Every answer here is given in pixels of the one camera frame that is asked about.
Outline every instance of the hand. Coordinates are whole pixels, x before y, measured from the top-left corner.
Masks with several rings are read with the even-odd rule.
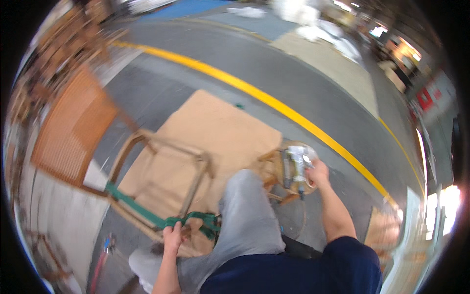
[[[312,161],[314,168],[307,169],[307,177],[312,180],[319,188],[329,185],[328,167],[319,159]]]
[[[176,222],[173,228],[168,226],[163,230],[163,241],[164,253],[178,253],[181,243],[186,241],[186,238],[181,236],[181,222]]]

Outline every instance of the person's left hand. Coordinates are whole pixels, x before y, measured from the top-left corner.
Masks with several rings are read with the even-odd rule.
[[[186,238],[181,236],[181,222],[176,222],[173,228],[168,226],[163,230],[163,241],[164,253],[178,253],[181,243],[186,241]]]

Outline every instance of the shirt sleeve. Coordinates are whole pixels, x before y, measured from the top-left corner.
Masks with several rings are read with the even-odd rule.
[[[320,263],[325,269],[323,285],[330,293],[376,294],[382,287],[377,254],[355,238],[340,237],[330,242]]]

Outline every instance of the orange woven panel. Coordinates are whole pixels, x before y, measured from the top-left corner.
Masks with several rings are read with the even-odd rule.
[[[97,78],[81,66],[47,115],[31,162],[80,187],[94,151],[117,113]]]

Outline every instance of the forearm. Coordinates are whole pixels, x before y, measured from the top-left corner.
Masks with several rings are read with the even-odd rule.
[[[176,270],[176,253],[165,252],[153,286],[152,294],[180,294],[180,282]]]
[[[343,202],[329,182],[318,185],[322,202],[322,220],[327,242],[342,236],[356,237],[356,229]]]

